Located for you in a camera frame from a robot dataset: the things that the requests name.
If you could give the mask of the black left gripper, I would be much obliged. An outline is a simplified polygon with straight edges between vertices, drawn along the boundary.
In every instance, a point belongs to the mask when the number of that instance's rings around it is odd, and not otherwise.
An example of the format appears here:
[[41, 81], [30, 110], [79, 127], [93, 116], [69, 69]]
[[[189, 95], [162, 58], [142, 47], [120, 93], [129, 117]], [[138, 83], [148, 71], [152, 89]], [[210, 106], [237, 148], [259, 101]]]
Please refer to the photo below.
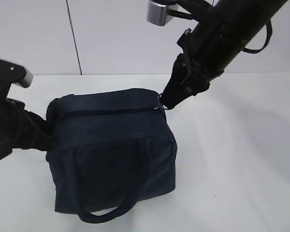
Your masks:
[[[0, 100], [0, 161], [10, 155], [19, 140], [24, 120], [25, 104], [15, 99]], [[29, 148], [49, 151], [52, 148], [52, 132], [46, 120], [25, 110], [29, 125]]]

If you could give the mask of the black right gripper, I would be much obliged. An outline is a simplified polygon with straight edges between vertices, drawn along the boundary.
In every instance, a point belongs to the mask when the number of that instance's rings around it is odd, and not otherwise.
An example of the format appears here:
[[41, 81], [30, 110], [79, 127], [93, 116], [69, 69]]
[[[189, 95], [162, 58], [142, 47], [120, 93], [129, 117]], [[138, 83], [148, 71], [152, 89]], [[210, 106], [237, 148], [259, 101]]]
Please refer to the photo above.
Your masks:
[[224, 73], [224, 70], [204, 66], [192, 56], [188, 46], [190, 38], [192, 30], [188, 28], [177, 41], [183, 53], [177, 56], [171, 78], [161, 95], [161, 104], [168, 109], [174, 109], [185, 99], [207, 91], [210, 82]]

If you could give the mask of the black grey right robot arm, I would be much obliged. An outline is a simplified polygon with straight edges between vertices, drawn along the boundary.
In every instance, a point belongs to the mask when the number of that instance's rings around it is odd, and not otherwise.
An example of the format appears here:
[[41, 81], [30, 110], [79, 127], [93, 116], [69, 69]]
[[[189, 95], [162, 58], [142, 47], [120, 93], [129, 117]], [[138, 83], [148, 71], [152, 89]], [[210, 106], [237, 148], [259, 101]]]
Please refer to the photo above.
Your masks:
[[207, 91], [210, 83], [240, 53], [258, 53], [246, 45], [267, 27], [268, 45], [272, 36], [271, 18], [286, 3], [284, 0], [219, 0], [211, 5], [204, 0], [167, 0], [183, 7], [198, 21], [193, 31], [186, 30], [177, 44], [183, 49], [173, 65], [171, 79], [159, 102], [173, 109], [180, 102]]

